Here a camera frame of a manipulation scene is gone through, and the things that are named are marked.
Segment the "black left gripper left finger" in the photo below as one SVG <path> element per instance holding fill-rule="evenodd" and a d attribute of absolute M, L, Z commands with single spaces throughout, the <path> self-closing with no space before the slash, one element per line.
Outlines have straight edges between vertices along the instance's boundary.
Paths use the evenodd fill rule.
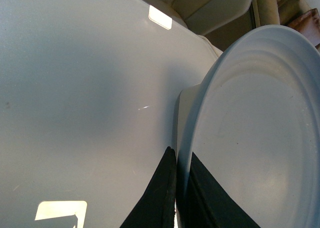
<path fill-rule="evenodd" d="M 173 228 L 177 183 L 175 150 L 167 147 L 146 190 L 122 228 Z"/>

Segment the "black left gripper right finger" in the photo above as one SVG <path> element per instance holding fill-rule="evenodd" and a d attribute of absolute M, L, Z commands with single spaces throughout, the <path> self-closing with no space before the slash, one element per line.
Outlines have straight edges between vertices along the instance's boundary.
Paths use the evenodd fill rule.
<path fill-rule="evenodd" d="M 258 228 L 193 153 L 186 190 L 186 228 Z"/>

